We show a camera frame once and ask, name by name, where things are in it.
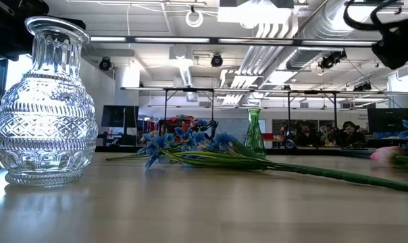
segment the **pink flower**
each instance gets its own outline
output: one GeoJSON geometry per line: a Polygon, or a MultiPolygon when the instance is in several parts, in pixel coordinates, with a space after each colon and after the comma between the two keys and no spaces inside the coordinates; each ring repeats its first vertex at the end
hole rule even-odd
{"type": "Polygon", "coordinates": [[[403,148],[399,146],[382,147],[377,149],[372,155],[372,160],[377,160],[383,164],[394,165],[396,162],[396,156],[407,155],[403,148]]]}

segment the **table surface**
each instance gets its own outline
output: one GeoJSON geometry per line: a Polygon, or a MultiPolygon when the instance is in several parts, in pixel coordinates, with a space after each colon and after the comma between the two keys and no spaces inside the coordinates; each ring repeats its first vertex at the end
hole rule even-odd
{"type": "MultiPolygon", "coordinates": [[[[285,172],[105,161],[79,182],[8,185],[0,169],[2,242],[403,242],[408,192],[285,172]]],[[[408,172],[348,157],[269,156],[399,181],[408,172]]]]}

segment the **computer screen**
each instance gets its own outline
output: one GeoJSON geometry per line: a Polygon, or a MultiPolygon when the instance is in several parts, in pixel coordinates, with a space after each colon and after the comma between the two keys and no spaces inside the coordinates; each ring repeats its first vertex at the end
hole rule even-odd
{"type": "Polygon", "coordinates": [[[123,123],[126,120],[127,128],[135,128],[138,119],[138,108],[138,106],[104,105],[102,126],[119,128],[124,126],[123,123]]]}
{"type": "Polygon", "coordinates": [[[406,130],[402,120],[408,116],[408,108],[368,109],[369,132],[402,132],[406,130]]]}

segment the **glass vase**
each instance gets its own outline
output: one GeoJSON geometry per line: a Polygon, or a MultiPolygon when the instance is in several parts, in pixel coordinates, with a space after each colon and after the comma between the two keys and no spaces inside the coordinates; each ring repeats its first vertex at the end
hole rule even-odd
{"type": "Polygon", "coordinates": [[[265,157],[265,147],[263,135],[259,129],[259,112],[260,109],[248,109],[249,127],[245,138],[245,146],[261,157],[265,157]]]}
{"type": "Polygon", "coordinates": [[[77,180],[95,152],[95,107],[79,77],[90,36],[51,17],[26,19],[34,35],[32,69],[1,99],[0,167],[11,184],[77,180]]]}

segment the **green glass vase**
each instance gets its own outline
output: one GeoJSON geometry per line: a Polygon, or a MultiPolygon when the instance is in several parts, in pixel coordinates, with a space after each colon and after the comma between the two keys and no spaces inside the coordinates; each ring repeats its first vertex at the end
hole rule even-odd
{"type": "Polygon", "coordinates": [[[245,138],[245,146],[261,157],[265,157],[265,147],[263,135],[259,129],[259,112],[260,109],[252,108],[249,112],[249,127],[245,138]]]}

